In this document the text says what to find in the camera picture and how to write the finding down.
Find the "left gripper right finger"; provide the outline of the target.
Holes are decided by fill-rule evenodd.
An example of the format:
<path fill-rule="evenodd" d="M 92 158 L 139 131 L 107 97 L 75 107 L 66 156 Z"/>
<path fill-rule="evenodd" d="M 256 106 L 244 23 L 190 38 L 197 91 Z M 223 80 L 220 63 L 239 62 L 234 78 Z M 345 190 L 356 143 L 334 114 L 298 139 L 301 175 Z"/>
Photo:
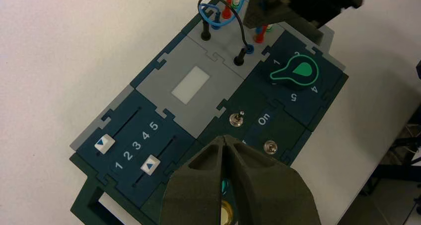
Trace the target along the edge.
<path fill-rule="evenodd" d="M 233 136 L 223 140 L 223 168 L 240 225 L 321 223 L 314 197 L 296 170 Z"/>

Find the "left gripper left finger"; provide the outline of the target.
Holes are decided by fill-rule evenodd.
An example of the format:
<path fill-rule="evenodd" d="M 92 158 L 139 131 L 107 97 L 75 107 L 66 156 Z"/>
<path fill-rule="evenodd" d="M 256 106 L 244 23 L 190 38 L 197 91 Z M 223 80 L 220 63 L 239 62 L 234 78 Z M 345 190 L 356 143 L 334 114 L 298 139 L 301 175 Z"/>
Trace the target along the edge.
<path fill-rule="evenodd" d="M 180 166 L 167 184 L 161 225 L 218 225 L 224 137 L 217 136 Z"/>

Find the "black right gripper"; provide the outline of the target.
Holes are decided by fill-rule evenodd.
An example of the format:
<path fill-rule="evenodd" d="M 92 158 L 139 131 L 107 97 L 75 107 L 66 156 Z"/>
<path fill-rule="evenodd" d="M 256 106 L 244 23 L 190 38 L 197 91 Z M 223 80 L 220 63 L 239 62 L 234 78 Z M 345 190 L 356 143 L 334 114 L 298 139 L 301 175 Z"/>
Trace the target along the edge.
<path fill-rule="evenodd" d="M 344 9 L 359 8 L 363 0 L 249 0 L 245 26 L 256 28 L 296 19 L 296 14 L 320 28 Z"/>

